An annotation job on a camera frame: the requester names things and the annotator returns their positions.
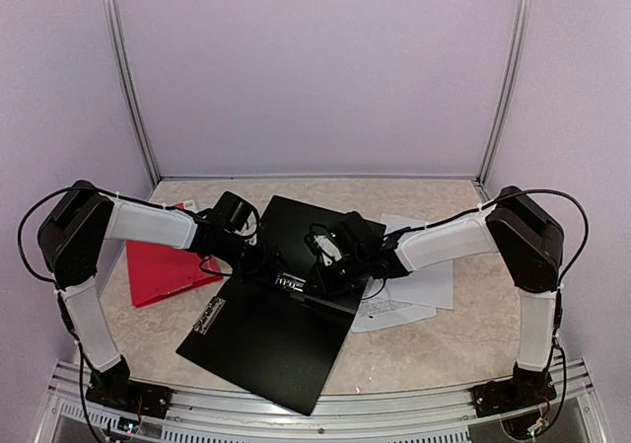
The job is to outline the black folder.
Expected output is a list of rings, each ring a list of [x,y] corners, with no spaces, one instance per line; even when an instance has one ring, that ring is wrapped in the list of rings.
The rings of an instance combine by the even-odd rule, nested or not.
[[[273,196],[259,240],[274,251],[276,269],[267,276],[229,278],[177,354],[283,408],[312,414],[368,279],[342,296],[315,295],[310,271],[319,261],[305,237],[346,214]]]

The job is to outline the red folder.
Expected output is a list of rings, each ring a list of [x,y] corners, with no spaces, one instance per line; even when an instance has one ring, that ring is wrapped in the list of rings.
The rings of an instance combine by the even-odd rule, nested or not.
[[[142,308],[220,279],[218,263],[199,268],[200,258],[186,250],[190,218],[172,211],[147,210],[131,223],[126,256],[132,305]]]

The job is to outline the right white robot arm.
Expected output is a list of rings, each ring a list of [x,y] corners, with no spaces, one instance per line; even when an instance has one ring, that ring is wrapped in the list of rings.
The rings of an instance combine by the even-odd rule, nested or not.
[[[372,231],[357,212],[325,226],[315,224],[305,242],[315,256],[310,280],[325,296],[345,293],[358,281],[392,282],[451,261],[491,257],[519,298],[516,368],[505,400],[527,406],[543,388],[559,328],[565,234],[535,201],[538,190],[508,186],[500,195],[442,221]]]

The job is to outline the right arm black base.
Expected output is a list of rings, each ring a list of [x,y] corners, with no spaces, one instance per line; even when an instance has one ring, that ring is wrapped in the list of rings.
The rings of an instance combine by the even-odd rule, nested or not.
[[[478,418],[546,404],[557,396],[549,366],[529,371],[518,364],[510,378],[474,386],[470,393]]]

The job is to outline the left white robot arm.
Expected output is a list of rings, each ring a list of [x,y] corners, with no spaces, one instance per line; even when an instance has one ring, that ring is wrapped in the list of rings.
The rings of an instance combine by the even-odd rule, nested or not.
[[[99,188],[87,180],[55,191],[56,203],[37,231],[37,245],[71,322],[81,354],[103,373],[98,388],[119,408],[138,398],[135,382],[118,366],[123,356],[110,331],[102,296],[110,243],[144,243],[217,258],[234,272],[255,272],[265,261],[259,210],[226,190],[206,209],[155,203]]]

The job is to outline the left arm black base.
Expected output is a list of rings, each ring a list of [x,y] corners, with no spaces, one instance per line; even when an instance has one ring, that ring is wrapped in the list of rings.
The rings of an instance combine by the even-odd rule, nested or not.
[[[165,419],[172,394],[169,387],[131,379],[127,362],[121,357],[110,369],[91,372],[86,399],[128,413]]]

